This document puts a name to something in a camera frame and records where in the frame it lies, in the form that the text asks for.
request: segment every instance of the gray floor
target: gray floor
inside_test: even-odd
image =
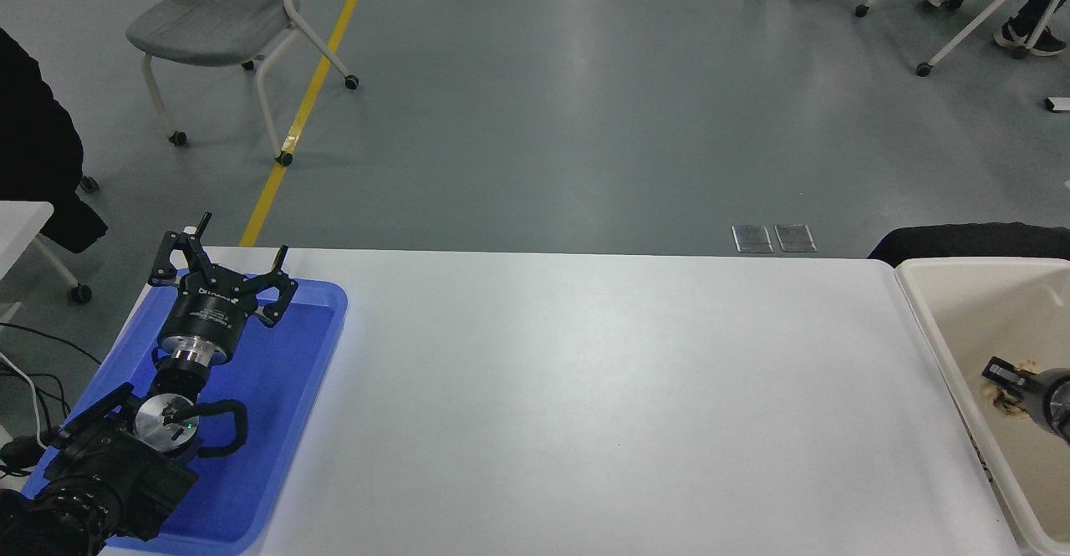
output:
[[[41,61],[103,191],[111,231],[65,260],[94,289],[68,305],[33,252],[0,282],[19,323],[107,352],[160,233],[211,210],[238,244],[271,170],[253,77],[159,64],[190,145],[158,128],[126,25],[156,0],[0,0]],[[345,0],[302,0],[324,35]],[[884,0],[361,0],[259,244],[458,251],[735,254],[731,225],[810,225],[822,258],[863,258],[908,225],[1066,225],[1066,57],[1013,61],[1000,13],[929,79],[989,0],[924,12]],[[1053,22],[1070,34],[1066,14]],[[288,126],[317,61],[294,47],[268,79]],[[92,365],[0,334],[28,370],[77,396]],[[0,423],[30,428],[0,384]]]

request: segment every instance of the plastic bin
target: plastic bin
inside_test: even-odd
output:
[[[1023,553],[1070,555],[1070,446],[980,396],[991,357],[1070,368],[1070,262],[913,259],[896,274]]]

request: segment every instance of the white desk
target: white desk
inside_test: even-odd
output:
[[[1018,554],[883,263],[287,263],[350,309],[249,554]]]
[[[0,278],[15,265],[51,214],[48,202],[0,201]]]

